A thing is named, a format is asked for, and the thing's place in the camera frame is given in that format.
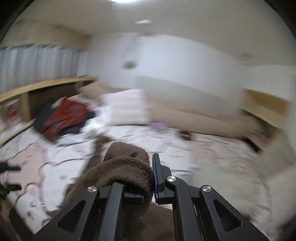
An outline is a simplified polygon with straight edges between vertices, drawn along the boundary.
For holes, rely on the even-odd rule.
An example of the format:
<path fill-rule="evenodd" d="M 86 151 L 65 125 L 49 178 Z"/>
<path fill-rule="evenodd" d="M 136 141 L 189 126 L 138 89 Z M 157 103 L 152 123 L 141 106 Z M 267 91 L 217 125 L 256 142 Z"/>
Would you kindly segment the black garment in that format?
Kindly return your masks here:
<path fill-rule="evenodd" d="M 37 113 L 33 127 L 50 142 L 55 142 L 63 135 L 78 134 L 86 121 L 95 117 L 84 104 L 62 104 L 53 108 L 43 106 Z"/>

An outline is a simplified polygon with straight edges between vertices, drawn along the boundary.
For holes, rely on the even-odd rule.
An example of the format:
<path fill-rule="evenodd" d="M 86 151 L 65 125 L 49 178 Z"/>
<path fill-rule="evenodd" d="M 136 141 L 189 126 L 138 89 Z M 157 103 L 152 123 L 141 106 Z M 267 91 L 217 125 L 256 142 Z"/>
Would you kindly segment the wooden headboard shelf left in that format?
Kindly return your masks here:
<path fill-rule="evenodd" d="M 26 86 L 22 86 L 1 94 L 1 103 L 11 99 L 15 99 L 17 97 L 20 98 L 21 110 L 23 111 L 23 120 L 26 123 L 15 132 L 8 132 L 3 138 L 1 138 L 1 146 L 4 146 L 12 138 L 15 138 L 20 133 L 22 133 L 23 131 L 27 130 L 32 126 L 33 122 L 31 117 L 30 101 L 29 101 L 30 92 L 43 89 L 43 88 L 52 87 L 52 86 L 63 85 L 63 84 L 71 84 L 71 83 L 79 83 L 79 82 L 82 82 L 84 84 L 85 82 L 95 81 L 97 79 L 98 79 L 98 76 L 83 75 L 79 77 L 45 80 L 42 82 L 37 82 L 37 83 L 29 84 Z"/>

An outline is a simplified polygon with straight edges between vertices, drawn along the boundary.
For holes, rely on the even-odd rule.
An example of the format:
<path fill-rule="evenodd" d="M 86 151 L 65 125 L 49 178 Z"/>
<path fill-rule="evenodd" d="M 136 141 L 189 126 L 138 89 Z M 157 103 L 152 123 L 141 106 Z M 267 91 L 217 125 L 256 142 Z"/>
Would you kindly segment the red plaid garment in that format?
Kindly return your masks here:
<path fill-rule="evenodd" d="M 85 104 L 64 97 L 60 105 L 44 121 L 42 134 L 48 139 L 53 139 L 63 130 L 82 123 L 88 113 Z"/>

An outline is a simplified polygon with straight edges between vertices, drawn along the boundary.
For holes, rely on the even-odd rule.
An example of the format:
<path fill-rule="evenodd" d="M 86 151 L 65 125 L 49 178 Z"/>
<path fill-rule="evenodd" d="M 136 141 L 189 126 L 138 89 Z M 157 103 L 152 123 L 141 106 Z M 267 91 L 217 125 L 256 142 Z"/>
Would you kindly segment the brown scrunchie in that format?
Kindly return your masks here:
<path fill-rule="evenodd" d="M 193 138 L 193 134 L 185 130 L 179 130 L 179 136 L 186 141 L 191 141 Z"/>

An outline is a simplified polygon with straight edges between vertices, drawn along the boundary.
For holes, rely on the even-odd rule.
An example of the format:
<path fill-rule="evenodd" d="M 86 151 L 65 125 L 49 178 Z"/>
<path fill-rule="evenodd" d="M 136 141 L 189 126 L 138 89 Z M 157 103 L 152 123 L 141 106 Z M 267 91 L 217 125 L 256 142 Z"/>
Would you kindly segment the white garment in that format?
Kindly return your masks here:
<path fill-rule="evenodd" d="M 85 121 L 78 133 L 67 133 L 57 138 L 54 144 L 57 147 L 74 147 L 81 149 L 92 149 L 99 137 L 106 137 L 107 143 L 115 140 L 110 134 L 111 127 L 107 125 L 109 119 L 109 109 L 96 101 L 79 101 L 86 105 L 87 109 L 94 113 L 93 118 Z"/>

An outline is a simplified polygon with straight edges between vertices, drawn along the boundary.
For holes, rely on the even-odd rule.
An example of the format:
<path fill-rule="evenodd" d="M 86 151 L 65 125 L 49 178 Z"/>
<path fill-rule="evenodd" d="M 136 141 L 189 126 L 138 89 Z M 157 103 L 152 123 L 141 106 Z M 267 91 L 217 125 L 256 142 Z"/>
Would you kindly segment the grey curtain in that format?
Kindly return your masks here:
<path fill-rule="evenodd" d="M 75 77 L 83 51 L 60 45 L 1 48 L 1 93 L 44 80 Z"/>

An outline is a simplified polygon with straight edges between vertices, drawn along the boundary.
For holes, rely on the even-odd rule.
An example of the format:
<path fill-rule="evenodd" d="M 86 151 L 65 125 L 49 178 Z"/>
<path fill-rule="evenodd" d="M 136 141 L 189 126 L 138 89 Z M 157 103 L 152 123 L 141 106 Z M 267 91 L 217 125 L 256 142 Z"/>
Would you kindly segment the purple book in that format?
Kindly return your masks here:
<path fill-rule="evenodd" d="M 149 127 L 160 132 L 160 131 L 165 131 L 168 129 L 168 126 L 166 123 L 163 122 L 156 122 L 156 123 L 150 123 Z"/>

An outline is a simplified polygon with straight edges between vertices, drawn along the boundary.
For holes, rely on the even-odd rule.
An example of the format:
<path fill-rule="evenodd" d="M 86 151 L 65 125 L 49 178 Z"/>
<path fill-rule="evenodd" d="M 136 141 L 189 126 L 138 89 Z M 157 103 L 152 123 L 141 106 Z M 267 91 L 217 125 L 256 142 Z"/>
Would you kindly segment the fluffy white pillow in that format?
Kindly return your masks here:
<path fill-rule="evenodd" d="M 107 124 L 146 125 L 150 122 L 150 114 L 145 94 L 142 89 L 130 89 L 102 96 L 107 107 Z"/>

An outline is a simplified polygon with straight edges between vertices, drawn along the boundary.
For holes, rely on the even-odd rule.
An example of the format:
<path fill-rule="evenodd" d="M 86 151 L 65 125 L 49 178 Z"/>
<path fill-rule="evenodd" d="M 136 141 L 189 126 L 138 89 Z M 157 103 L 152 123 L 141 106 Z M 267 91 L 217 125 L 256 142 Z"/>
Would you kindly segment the beige quilted duvet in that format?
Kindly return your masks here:
<path fill-rule="evenodd" d="M 150 114 L 148 124 L 163 122 L 188 132 L 237 139 L 264 132 L 258 118 L 240 113 L 234 102 L 202 90 L 153 78 L 141 79 L 131 89 L 144 91 Z M 103 95 L 125 90 L 130 89 L 111 87 L 103 82 L 78 88 L 83 97 L 102 104 Z"/>

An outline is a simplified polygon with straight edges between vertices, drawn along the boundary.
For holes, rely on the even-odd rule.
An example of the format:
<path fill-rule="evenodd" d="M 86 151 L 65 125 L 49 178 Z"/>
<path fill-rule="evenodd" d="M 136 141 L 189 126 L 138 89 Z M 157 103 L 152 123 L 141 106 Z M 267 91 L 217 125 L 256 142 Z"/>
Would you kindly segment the wooden shelf right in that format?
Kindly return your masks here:
<path fill-rule="evenodd" d="M 284 129 L 291 104 L 290 101 L 272 94 L 243 89 L 239 107 L 277 129 Z"/>

